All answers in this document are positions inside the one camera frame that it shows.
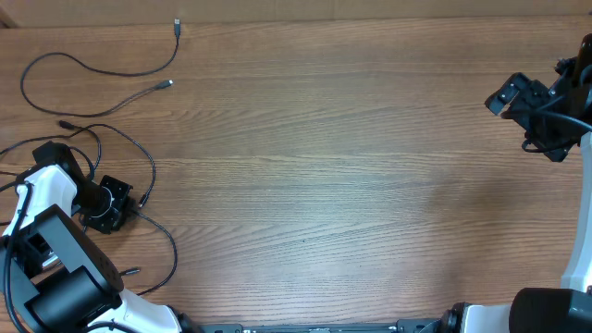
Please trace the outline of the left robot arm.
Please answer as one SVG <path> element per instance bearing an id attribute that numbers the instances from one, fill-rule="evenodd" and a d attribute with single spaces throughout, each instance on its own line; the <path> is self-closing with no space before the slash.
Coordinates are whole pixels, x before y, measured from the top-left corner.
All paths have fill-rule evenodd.
<path id="1" fill-rule="evenodd" d="M 112 261 L 72 220 L 120 229 L 134 202 L 131 186 L 109 176 L 85 176 L 69 146 L 46 142 L 35 166 L 11 186 L 14 217 L 1 237 L 1 291 L 20 331 L 197 332 L 199 326 L 168 305 L 127 290 Z"/>

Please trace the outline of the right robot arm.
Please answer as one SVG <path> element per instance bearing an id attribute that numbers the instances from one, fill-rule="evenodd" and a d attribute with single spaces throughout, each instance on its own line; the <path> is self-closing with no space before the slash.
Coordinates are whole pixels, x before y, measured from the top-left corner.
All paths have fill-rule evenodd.
<path id="1" fill-rule="evenodd" d="M 577 153 L 582 162 L 579 207 L 564 244 L 566 263 L 554 287 L 525 287 L 506 303 L 457 302 L 439 319 L 392 332 L 588 332 L 591 329 L 591 37 L 573 57 L 558 59 L 546 85 L 516 72 L 484 102 L 495 116 L 524 133 L 521 148 L 553 163 Z"/>

